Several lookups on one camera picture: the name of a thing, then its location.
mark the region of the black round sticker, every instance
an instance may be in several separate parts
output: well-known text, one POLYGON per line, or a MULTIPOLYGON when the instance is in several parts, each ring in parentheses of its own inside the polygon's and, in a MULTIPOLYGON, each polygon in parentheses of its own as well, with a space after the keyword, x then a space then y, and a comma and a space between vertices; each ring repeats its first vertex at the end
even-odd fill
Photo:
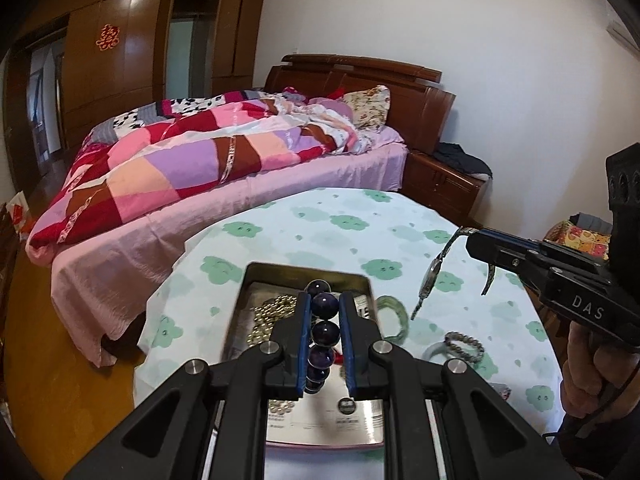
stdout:
POLYGON ((343 397, 338 401, 338 410, 344 415, 351 415, 356 411, 356 403, 349 397, 343 397))

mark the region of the dark purple bead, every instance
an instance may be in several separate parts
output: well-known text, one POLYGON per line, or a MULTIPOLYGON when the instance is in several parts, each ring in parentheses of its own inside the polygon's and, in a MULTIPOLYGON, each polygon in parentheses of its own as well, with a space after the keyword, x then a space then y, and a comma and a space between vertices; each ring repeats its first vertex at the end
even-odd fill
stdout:
POLYGON ((311 300, 311 313, 320 319, 331 319, 338 314, 340 302, 330 292, 321 292, 311 300))
POLYGON ((306 293, 313 299, 321 292, 331 292, 331 287, 325 280, 313 280, 306 286, 306 293))
POLYGON ((329 368, 321 370, 309 365, 306 367, 306 378, 315 383, 321 383, 329 376, 329 368))
POLYGON ((336 346, 340 341, 340 328, 331 321, 318 321, 311 327, 311 340, 320 346, 336 346))
POLYGON ((313 345, 309 349, 309 364, 314 368, 326 370, 335 361, 335 352, 333 348, 313 345))
POLYGON ((320 388, 322 388, 323 385, 324 381, 322 381, 321 383, 316 383, 315 381, 310 381, 309 379, 307 379, 305 385, 305 393, 312 395, 316 394, 320 391, 320 388))

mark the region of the black sleeve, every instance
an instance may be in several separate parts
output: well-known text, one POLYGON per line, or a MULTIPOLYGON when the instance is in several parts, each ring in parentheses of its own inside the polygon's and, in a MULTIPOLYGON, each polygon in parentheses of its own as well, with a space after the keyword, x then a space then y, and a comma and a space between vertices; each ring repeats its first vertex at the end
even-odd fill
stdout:
MULTIPOLYGON (((625 418, 614 420, 606 424, 598 424, 590 435, 586 438, 577 438, 567 434, 559 434, 557 441, 567 462, 574 467, 581 467, 591 470, 603 477, 607 477, 618 465, 631 446, 636 446, 640 442, 640 404, 634 408, 625 418)), ((625 457, 625 469, 629 468, 630 462, 636 462, 640 466, 640 449, 635 456, 625 457)), ((620 476, 620 479, 640 478, 640 471, 637 466, 631 465, 629 474, 631 476, 620 476)))

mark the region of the comforter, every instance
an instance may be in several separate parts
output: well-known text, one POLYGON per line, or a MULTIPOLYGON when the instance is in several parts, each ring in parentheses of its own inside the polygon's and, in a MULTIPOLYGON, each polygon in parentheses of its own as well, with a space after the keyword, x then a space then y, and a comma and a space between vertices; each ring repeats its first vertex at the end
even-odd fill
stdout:
POLYGON ((133 128, 112 145, 86 142, 27 250, 58 248, 258 171, 356 149, 354 126, 322 105, 280 96, 229 102, 133 128))

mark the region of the floor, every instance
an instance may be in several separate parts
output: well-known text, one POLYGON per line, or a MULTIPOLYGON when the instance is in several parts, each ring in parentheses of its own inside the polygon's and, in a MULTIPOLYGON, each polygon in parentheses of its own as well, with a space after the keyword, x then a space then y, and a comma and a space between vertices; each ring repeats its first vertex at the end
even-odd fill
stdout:
MULTIPOLYGON (((62 161, 30 197, 43 211, 64 179, 62 161)), ((132 409, 140 355, 111 368, 82 357, 50 300, 50 269, 18 255, 6 320, 5 378, 18 443, 45 480, 61 479, 132 409)))

